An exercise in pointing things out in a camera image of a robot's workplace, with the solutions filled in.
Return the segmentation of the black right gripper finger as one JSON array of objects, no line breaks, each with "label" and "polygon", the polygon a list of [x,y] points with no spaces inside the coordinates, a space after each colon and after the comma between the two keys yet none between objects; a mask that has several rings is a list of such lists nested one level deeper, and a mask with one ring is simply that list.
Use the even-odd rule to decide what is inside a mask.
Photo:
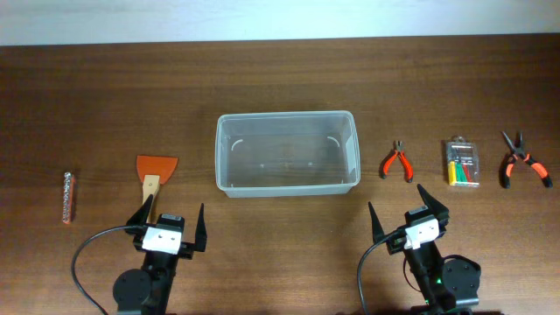
[{"label": "black right gripper finger", "polygon": [[382,224],[380,223],[380,220],[376,214],[373,204],[371,202],[368,202],[367,205],[371,217],[373,243],[378,244],[382,242],[382,240],[384,239],[385,233],[382,228]]},{"label": "black right gripper finger", "polygon": [[450,219],[449,209],[440,201],[431,196],[421,184],[416,185],[423,203],[438,221],[448,221]]}]

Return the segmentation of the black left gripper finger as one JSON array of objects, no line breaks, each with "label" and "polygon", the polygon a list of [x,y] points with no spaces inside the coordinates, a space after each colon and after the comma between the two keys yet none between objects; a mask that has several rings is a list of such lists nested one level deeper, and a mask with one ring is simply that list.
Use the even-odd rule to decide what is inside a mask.
[{"label": "black left gripper finger", "polygon": [[205,223],[205,205],[201,204],[195,230],[194,251],[205,252],[207,246],[207,228]]},{"label": "black left gripper finger", "polygon": [[148,222],[154,195],[150,194],[141,207],[128,219],[127,226],[143,226]]}]

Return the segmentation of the clear box of coloured tubes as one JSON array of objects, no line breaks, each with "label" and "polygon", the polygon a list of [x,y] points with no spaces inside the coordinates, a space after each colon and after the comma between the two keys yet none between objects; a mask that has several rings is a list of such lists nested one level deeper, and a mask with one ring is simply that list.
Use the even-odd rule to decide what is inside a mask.
[{"label": "clear box of coloured tubes", "polygon": [[446,143],[448,183],[457,187],[480,186],[480,160],[477,146],[462,136]]}]

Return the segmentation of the orange black long-nose pliers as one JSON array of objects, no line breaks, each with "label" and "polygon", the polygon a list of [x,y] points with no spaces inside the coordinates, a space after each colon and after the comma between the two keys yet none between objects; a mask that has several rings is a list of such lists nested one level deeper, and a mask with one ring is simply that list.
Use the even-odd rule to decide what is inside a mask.
[{"label": "orange black long-nose pliers", "polygon": [[503,163],[500,167],[500,183],[503,188],[508,189],[511,186],[511,176],[517,161],[522,161],[529,165],[539,176],[543,185],[546,188],[552,188],[553,182],[548,170],[535,160],[530,153],[524,149],[524,139],[522,133],[519,131],[516,134],[516,139],[513,141],[505,131],[501,132],[504,141],[509,148],[509,153],[505,156]]}]

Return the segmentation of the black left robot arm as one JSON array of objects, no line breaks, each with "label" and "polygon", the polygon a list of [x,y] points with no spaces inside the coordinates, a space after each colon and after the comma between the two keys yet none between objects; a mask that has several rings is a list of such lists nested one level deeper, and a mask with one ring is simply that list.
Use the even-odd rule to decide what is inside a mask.
[{"label": "black left robot arm", "polygon": [[191,260],[196,252],[206,250],[204,207],[199,210],[194,241],[186,242],[183,217],[162,213],[156,222],[148,222],[154,199],[151,194],[126,223],[144,259],[139,269],[129,269],[115,280],[113,298],[119,314],[165,314],[179,260]]}]

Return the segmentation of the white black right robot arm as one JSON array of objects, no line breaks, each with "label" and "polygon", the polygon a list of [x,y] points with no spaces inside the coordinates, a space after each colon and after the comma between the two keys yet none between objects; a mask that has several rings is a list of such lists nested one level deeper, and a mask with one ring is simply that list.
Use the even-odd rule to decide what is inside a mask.
[{"label": "white black right robot arm", "polygon": [[368,312],[361,271],[368,255],[385,245],[391,255],[404,254],[403,269],[414,276],[424,304],[410,309],[412,314],[471,314],[479,304],[481,267],[462,255],[441,256],[436,240],[443,237],[449,223],[449,209],[417,187],[423,205],[405,214],[405,224],[386,234],[372,205],[368,206],[373,245],[360,259],[357,285],[361,306]]}]

